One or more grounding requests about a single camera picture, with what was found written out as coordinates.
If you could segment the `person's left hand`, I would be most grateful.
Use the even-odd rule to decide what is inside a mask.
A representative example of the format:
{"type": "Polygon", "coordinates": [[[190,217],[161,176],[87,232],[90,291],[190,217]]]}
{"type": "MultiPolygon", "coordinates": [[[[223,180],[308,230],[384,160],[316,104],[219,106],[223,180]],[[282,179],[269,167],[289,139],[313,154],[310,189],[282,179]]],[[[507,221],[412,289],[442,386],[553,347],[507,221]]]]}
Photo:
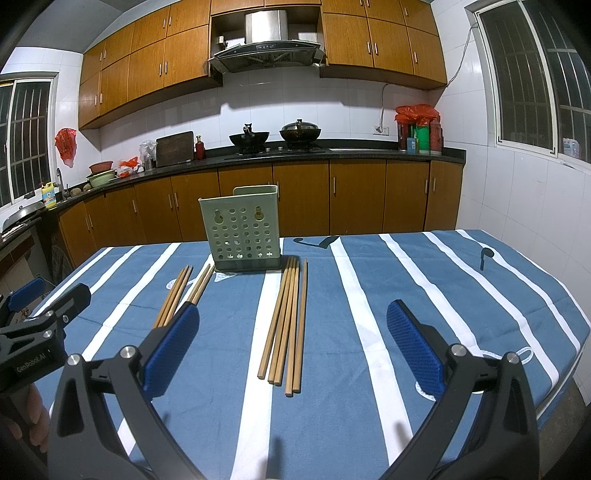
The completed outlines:
{"type": "Polygon", "coordinates": [[[49,440],[50,417],[43,405],[39,390],[34,384],[26,389],[27,395],[20,405],[26,412],[25,417],[31,423],[29,426],[28,438],[32,446],[37,447],[41,453],[46,453],[49,440]]]}

